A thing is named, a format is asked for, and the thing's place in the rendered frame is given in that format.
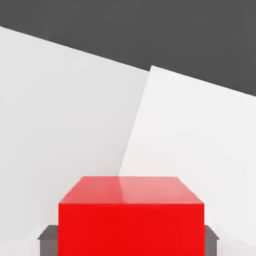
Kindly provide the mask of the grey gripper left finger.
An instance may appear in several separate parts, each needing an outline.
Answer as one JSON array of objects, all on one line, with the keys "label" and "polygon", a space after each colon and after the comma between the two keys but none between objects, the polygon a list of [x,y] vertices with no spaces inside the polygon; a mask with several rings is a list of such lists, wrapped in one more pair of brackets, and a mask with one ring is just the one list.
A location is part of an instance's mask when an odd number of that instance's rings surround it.
[{"label": "grey gripper left finger", "polygon": [[29,256],[58,256],[58,225],[39,225],[32,231]]}]

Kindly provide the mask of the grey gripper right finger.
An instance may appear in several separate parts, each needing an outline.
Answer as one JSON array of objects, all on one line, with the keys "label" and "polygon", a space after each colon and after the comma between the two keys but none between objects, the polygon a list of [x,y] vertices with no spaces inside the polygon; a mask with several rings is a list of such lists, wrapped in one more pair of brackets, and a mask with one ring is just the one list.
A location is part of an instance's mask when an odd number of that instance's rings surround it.
[{"label": "grey gripper right finger", "polygon": [[223,256],[224,230],[219,226],[204,225],[204,256]]}]

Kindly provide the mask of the small red cube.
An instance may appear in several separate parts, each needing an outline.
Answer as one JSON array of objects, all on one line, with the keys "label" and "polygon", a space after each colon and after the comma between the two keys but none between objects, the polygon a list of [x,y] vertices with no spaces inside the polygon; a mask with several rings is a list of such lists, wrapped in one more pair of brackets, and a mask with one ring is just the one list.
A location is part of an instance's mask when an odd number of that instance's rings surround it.
[{"label": "small red cube", "polygon": [[84,176],[58,205],[58,256],[205,256],[205,205],[177,177]]}]

